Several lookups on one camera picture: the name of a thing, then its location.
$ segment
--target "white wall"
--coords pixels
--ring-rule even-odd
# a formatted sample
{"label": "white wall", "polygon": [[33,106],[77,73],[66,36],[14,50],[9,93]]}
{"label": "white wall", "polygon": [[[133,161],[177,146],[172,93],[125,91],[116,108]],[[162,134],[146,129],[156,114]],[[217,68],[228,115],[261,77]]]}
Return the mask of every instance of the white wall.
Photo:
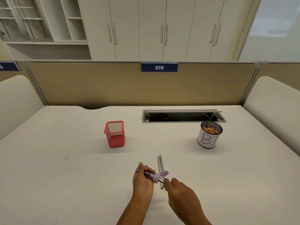
{"label": "white wall", "polygon": [[261,0],[239,61],[300,61],[300,0]]}

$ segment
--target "right hand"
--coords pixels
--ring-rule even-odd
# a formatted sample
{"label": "right hand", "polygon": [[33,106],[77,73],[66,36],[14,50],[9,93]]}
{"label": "right hand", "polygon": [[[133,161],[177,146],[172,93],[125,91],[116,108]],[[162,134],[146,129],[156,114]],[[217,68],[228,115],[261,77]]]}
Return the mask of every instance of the right hand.
{"label": "right hand", "polygon": [[205,217],[195,192],[176,178],[164,179],[168,191],[169,205],[178,218],[186,225],[207,225],[211,223]]}

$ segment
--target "cable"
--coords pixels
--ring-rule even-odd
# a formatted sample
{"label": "cable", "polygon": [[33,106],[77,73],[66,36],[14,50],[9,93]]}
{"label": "cable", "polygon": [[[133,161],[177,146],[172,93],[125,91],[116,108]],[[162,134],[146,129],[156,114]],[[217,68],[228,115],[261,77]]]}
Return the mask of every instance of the cable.
{"label": "cable", "polygon": [[205,113],[193,113],[193,114],[190,114],[190,115],[186,116],[186,117],[185,117],[184,119],[182,119],[181,121],[184,121],[186,118],[188,118],[188,117],[190,117],[190,116],[192,116],[192,115],[195,115],[195,114],[202,114],[202,115],[205,115],[205,116],[208,117],[209,120],[211,121],[210,117],[209,117],[207,114],[205,114]]}

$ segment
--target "number sign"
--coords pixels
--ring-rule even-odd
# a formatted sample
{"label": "number sign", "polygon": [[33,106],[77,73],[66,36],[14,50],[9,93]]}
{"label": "number sign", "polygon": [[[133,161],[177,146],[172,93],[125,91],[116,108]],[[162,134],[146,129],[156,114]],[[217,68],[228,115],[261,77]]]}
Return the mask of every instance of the number sign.
{"label": "number sign", "polygon": [[142,62],[142,72],[177,72],[177,62]]}
{"label": "number sign", "polygon": [[20,69],[14,61],[3,61],[0,62],[0,71],[20,71]]}

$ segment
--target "cabinet handle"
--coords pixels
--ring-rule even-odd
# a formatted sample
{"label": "cabinet handle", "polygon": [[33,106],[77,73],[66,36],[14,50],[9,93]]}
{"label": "cabinet handle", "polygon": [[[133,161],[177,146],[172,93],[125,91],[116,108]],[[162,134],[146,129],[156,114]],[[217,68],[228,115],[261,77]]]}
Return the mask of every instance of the cabinet handle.
{"label": "cabinet handle", "polygon": [[210,44],[212,44],[213,40],[214,40],[214,35],[215,35],[215,31],[216,31],[216,27],[217,27],[217,24],[215,24],[215,28],[214,28],[214,31],[212,33],[212,41]]}
{"label": "cabinet handle", "polygon": [[221,26],[222,26],[222,24],[220,25],[220,28],[219,28],[219,33],[218,33],[218,36],[217,36],[216,44],[217,44],[217,41],[218,41],[218,38],[219,38],[219,35],[220,35]]}
{"label": "cabinet handle", "polygon": [[[115,23],[113,23],[113,29],[115,31]],[[116,35],[115,35],[115,42],[117,43],[117,37],[116,37]]]}
{"label": "cabinet handle", "polygon": [[163,43],[163,24],[161,26],[161,43]]}
{"label": "cabinet handle", "polygon": [[167,24],[167,36],[166,36],[166,44],[168,42],[168,24]]}
{"label": "cabinet handle", "polygon": [[[110,24],[108,23],[108,30],[110,31]],[[110,43],[112,42],[112,36],[110,34]]]}

